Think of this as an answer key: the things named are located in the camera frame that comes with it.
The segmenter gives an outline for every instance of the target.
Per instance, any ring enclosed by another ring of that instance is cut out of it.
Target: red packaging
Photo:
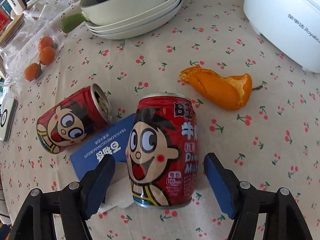
[[[187,205],[198,168],[198,129],[190,99],[171,93],[143,98],[126,157],[133,199],[138,205]]]
[[[92,84],[45,112],[37,121],[37,133],[42,146],[56,154],[81,143],[111,121],[106,95],[97,84]]]
[[[6,15],[2,9],[0,9],[0,31],[6,27],[7,23],[9,22],[9,16]]]

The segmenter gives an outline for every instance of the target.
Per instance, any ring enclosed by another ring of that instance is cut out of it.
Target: metal screw
[[[33,189],[30,193],[31,196],[35,197],[35,196],[38,196],[40,193],[39,189]]]
[[[244,189],[248,189],[248,188],[250,188],[250,183],[247,182],[247,181],[241,181],[240,182],[240,187],[244,188]]]
[[[69,184],[69,189],[77,189],[79,188],[79,183],[78,182],[71,182]]]
[[[280,193],[281,193],[282,195],[287,196],[287,195],[289,195],[290,191],[289,191],[287,188],[282,187],[282,188],[280,189]]]

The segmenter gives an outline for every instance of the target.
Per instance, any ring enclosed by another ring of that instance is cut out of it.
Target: orange peel
[[[252,78],[248,73],[221,77],[196,65],[181,71],[180,78],[217,106],[230,111],[245,106],[252,92]]]

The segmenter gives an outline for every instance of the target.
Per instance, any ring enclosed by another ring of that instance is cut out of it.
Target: small orange fruit
[[[42,65],[47,66],[53,62],[55,56],[56,56],[56,52],[54,51],[53,48],[45,47],[40,51],[39,61]]]
[[[37,63],[32,63],[24,70],[24,78],[28,81],[35,80],[41,74],[41,67]]]
[[[52,47],[53,46],[53,39],[49,36],[44,36],[41,38],[39,45],[38,45],[38,50],[41,51],[45,47]]]

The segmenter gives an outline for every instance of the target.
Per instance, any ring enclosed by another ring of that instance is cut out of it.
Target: green handle
[[[86,20],[87,18],[84,16],[82,12],[68,16],[61,20],[61,30],[64,33],[69,33]]]

